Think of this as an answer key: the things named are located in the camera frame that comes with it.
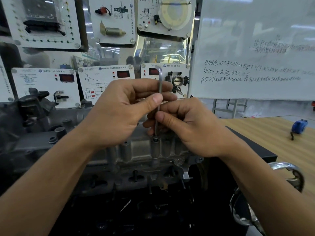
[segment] wooden table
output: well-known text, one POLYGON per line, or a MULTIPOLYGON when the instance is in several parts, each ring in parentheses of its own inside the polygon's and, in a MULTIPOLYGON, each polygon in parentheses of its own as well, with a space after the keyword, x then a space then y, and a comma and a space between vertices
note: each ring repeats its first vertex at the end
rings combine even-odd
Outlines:
POLYGON ((281 117, 221 119, 221 121, 278 155, 277 161, 290 162, 298 166, 305 177, 303 194, 315 202, 315 129, 306 128, 301 135, 295 134, 292 141, 290 131, 293 122, 281 117))

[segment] fingernail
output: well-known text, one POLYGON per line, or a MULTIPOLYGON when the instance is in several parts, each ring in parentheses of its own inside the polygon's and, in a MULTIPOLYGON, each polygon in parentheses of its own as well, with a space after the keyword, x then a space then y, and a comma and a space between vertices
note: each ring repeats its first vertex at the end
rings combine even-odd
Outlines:
POLYGON ((158 112, 155 114, 155 119, 156 119, 158 122, 162 122, 162 121, 163 121, 163 118, 164 118, 164 113, 163 113, 163 112, 158 111, 158 112))
POLYGON ((153 95, 153 101, 156 103, 156 104, 160 104, 162 101, 163 101, 163 95, 161 95, 160 93, 155 93, 153 95))

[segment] tape measure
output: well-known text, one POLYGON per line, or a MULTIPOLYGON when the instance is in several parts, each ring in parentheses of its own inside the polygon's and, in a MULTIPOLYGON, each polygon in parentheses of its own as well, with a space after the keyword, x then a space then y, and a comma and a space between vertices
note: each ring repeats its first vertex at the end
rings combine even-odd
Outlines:
POLYGON ((292 137, 292 140, 294 140, 294 136, 293 136, 293 133, 296 133, 296 134, 301 134, 302 132, 304 132, 306 126, 308 125, 308 121, 307 120, 304 120, 304 119, 301 119, 299 121, 296 121, 292 128, 291 128, 291 137, 292 137))

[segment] digital display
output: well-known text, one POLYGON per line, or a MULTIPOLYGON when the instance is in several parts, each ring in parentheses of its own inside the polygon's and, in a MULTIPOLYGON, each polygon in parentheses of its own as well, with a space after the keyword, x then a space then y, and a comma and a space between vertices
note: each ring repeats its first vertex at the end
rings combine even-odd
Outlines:
POLYGON ((74 75, 59 75, 61 82, 74 82, 74 75))
POLYGON ((118 78, 130 78, 130 73, 128 70, 117 71, 117 77, 118 78))
POLYGON ((157 69, 149 68, 149 75, 159 75, 159 71, 157 69))

